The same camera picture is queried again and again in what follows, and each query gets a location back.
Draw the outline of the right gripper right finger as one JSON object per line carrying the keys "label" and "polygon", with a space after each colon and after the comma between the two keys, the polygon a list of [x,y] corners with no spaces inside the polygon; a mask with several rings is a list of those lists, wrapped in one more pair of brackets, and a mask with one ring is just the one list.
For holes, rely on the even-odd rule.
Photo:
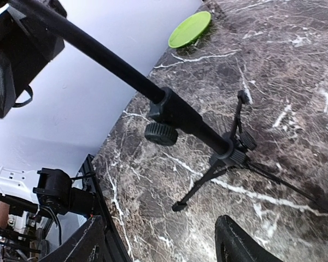
{"label": "right gripper right finger", "polygon": [[230,216],[219,216],[215,222],[217,261],[281,262],[261,247]]}

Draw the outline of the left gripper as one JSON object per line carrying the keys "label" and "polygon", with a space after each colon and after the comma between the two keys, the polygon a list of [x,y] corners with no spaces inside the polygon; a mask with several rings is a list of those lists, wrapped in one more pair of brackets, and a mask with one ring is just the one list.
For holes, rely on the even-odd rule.
{"label": "left gripper", "polygon": [[62,38],[17,9],[0,14],[0,119],[33,100],[30,83],[64,48]]}

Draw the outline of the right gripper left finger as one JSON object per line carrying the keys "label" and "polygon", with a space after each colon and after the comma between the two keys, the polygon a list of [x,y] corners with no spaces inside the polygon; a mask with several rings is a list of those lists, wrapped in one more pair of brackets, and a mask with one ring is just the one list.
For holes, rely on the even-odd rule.
{"label": "right gripper left finger", "polygon": [[88,219],[65,243],[40,261],[113,261],[126,260],[111,230],[101,216]]}

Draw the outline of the black tripod mic stand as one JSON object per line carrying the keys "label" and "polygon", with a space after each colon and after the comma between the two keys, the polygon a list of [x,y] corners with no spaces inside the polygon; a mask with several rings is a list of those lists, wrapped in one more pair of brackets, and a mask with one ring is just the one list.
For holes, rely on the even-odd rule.
{"label": "black tripod mic stand", "polygon": [[153,122],[145,128],[145,138],[158,145],[172,146],[178,138],[178,130],[191,134],[214,150],[210,168],[201,179],[195,181],[190,191],[172,206],[174,212],[186,208],[189,199],[206,182],[225,174],[228,169],[247,169],[277,183],[282,184],[328,212],[328,201],[315,198],[287,183],[281,178],[263,170],[246,155],[257,144],[249,133],[243,131],[240,113],[244,104],[249,104],[244,91],[238,92],[238,104],[231,130],[220,136],[202,116],[172,89],[159,88],[147,77],[106,48],[95,38],[68,21],[65,17],[45,6],[40,1],[9,1],[8,4],[19,12],[42,23],[51,33],[63,38],[76,49],[116,75],[136,91],[148,98],[149,117]]}

